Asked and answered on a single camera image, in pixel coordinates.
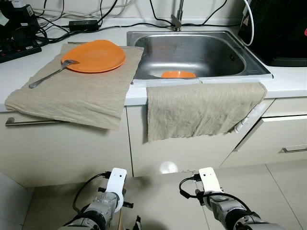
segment stainless steel sink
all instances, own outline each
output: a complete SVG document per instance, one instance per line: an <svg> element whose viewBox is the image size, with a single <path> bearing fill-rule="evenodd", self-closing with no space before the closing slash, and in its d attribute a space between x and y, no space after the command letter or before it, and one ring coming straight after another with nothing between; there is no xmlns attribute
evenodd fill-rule
<svg viewBox="0 0 307 230"><path fill-rule="evenodd" d="M199 78L269 74L227 31L128 32L127 45L144 47L135 79L159 79L174 70Z"/></svg>

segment black cable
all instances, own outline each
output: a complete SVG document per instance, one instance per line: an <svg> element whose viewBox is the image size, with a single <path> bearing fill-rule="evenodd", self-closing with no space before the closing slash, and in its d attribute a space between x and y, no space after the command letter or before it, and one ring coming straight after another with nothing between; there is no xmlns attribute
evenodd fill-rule
<svg viewBox="0 0 307 230"><path fill-rule="evenodd" d="M94 33L94 32L99 32L99 31L103 31L103 30L107 30L107 29L113 29L113 28L127 28L127 27L133 27L136 25L149 25L149 26L154 26L154 27L158 27L158 28L168 28L171 27L170 25L165 25L165 26L160 26L160 25L155 25L155 24L151 24L151 23L135 23L132 25L115 25L115 26L109 26L109 27L105 27L105 28L101 28L99 30L96 31L71 31L68 32L64 35L62 35L61 37L58 38L48 38L49 39L49 43L56 43L56 42L60 42L68 37L77 35L77 34L87 34L87 33Z"/></svg>
<svg viewBox="0 0 307 230"><path fill-rule="evenodd" d="M185 190L183 190L181 188L182 184L188 180L194 180L194 177L189 177L186 179L183 179L180 183L179 183L179 191L180 194L182 194L185 198L189 199L189 198L206 198L206 197L210 197L210 196L226 196L226 197L230 197L233 198L234 200L238 201L241 205L243 205L243 207L248 211L251 212L251 210L249 209L249 207L239 198L235 197L234 195L231 194L227 194L227 193L209 193L209 194L203 194L203 195L191 195L188 192L186 192Z"/></svg>
<svg viewBox="0 0 307 230"><path fill-rule="evenodd" d="M111 8L109 9L109 11L108 11L107 13L105 13L105 15L102 16L102 17L97 21L97 24L99 24L100 22L101 22L101 24L102 24L102 20L103 20L105 17L107 17L107 16L110 14L110 12L114 9L114 7L115 7L117 1L118 1L118 0L115 0L115 1L114 1L113 5L112 5Z"/></svg>
<svg viewBox="0 0 307 230"><path fill-rule="evenodd" d="M81 214L81 211L76 207L76 202L77 202L77 199L81 193L81 191L95 178L99 177L99 176L105 176L105 173L100 173L100 174L97 174L96 176L93 176L91 179L89 179L87 182L85 182L82 187L79 189L79 191L77 192L74 200L73 200L73 203L72 203L72 208L78 213L78 214Z"/></svg>
<svg viewBox="0 0 307 230"><path fill-rule="evenodd" d="M40 42L41 42L41 43L39 44L40 47L47 45L47 44L49 43L47 33L46 33L46 31L45 31L43 28L41 28L41 27L38 26L38 25L27 25L27 26L22 26L22 27L19 27L19 28L15 29L15 31L16 31L16 30L21 30L21 29L33 28L33 27L34 27L34 28L37 28L38 31L40 31L40 33L41 33L44 37L40 37L39 39L37 39L36 35L34 35L33 37L30 36L30 37L31 37L31 38L34 38L35 40L40 41Z"/></svg>
<svg viewBox="0 0 307 230"><path fill-rule="evenodd" d="M48 23L46 25L44 25L42 28L45 28L47 25L49 25L49 23L52 24L52 22L55 22L57 21L58 19L60 19L62 16L63 16L63 13L64 13L64 7L65 7L65 1L63 0L63 8L62 8L62 11L61 11L61 15L56 19L56 20L53 20L53 21L50 21L50 20L47 20L46 18L44 17L41 17L41 15L37 16L37 18L42 18L42 19L45 19L46 21L48 21Z"/></svg>
<svg viewBox="0 0 307 230"><path fill-rule="evenodd" d="M152 0L149 0L149 2L150 2L150 6L152 7L152 11L153 11L153 16L154 16L154 18L156 19L156 20L158 20L158 21L163 21L163 22L167 22L167 23L169 23L171 26L174 26L174 24L172 24L170 21L168 21L168 20L165 20L165 19L161 19L161 18L157 18L156 17L156 15L155 15L155 12L154 12L154 7L153 7L153 3L152 3Z"/></svg>
<svg viewBox="0 0 307 230"><path fill-rule="evenodd" d="M50 27L48 27L48 28L46 28L46 29L44 29L45 31L47 31L48 29L50 29L51 27L53 27L53 26L55 26L55 25L51 25Z"/></svg>
<svg viewBox="0 0 307 230"><path fill-rule="evenodd" d="M47 21L48 23L51 23L52 25L54 25L54 26L56 26L56 27L58 27L58 28L60 28L60 29L62 29L62 30L64 30L64 31L66 31L67 33L69 33L69 31L66 30L63 26L56 25L56 24L54 24L52 21L48 20L47 18L44 18L44 17L38 17L38 18L44 19L44 20Z"/></svg>
<svg viewBox="0 0 307 230"><path fill-rule="evenodd" d="M46 3L47 3L47 0L44 1L44 8L46 7ZM43 10L43 12L40 15L38 15L37 17L43 16L44 13L45 13L45 10Z"/></svg>
<svg viewBox="0 0 307 230"><path fill-rule="evenodd" d="M101 10L101 7L102 7L102 0L100 1L100 15L101 15L101 18L103 17L102 16L102 10Z"/></svg>
<svg viewBox="0 0 307 230"><path fill-rule="evenodd" d="M227 3L227 0L224 1L224 3L217 8L202 24L193 24L193 23L185 23L182 24L182 26L204 26L206 24L206 22L216 13L218 12L223 6L225 6L225 4Z"/></svg>

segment cloth towel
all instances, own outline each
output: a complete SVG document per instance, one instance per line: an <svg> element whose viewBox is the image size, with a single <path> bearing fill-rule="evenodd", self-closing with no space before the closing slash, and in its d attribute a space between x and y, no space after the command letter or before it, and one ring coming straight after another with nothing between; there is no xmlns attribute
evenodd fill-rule
<svg viewBox="0 0 307 230"><path fill-rule="evenodd" d="M231 132L266 92L261 83L149 87L148 141Z"/></svg>
<svg viewBox="0 0 307 230"><path fill-rule="evenodd" d="M78 73L64 69L34 89L28 86L61 67L61 58L76 44L65 44L61 53L6 99L8 110L25 114L118 130L126 93L143 48L124 46L126 62L103 73Z"/></svg>

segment power adapter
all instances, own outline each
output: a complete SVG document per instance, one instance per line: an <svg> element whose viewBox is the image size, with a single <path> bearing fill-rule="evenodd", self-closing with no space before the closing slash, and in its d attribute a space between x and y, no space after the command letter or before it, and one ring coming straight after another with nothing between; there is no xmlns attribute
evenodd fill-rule
<svg viewBox="0 0 307 230"><path fill-rule="evenodd" d="M99 25L97 20L70 21L68 28L70 31L96 31Z"/></svg>

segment white wall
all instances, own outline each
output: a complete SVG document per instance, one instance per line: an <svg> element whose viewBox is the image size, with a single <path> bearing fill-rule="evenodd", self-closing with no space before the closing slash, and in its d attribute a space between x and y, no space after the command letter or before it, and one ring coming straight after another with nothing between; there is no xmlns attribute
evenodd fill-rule
<svg viewBox="0 0 307 230"><path fill-rule="evenodd" d="M0 172L0 230L22 229L32 194Z"/></svg>
<svg viewBox="0 0 307 230"><path fill-rule="evenodd" d="M62 1L63 0L47 0L46 8L61 10ZM176 15L179 0L152 1L157 17L170 18L171 13ZM25 2L31 4L32 8L42 8L44 5L44 0L25 0ZM102 6L111 6L113 2L114 0L103 0ZM118 0L118 5L124 2L125 0ZM205 18L223 3L224 0L185 0L183 6L183 19ZM65 0L65 10L85 13L99 9L99 4L100 0ZM213 18L242 18L243 8L243 0L228 0L226 5L220 9ZM112 14L118 13L119 11L119 8L114 9ZM121 17L153 18L149 0L133 0L133 3L121 14Z"/></svg>

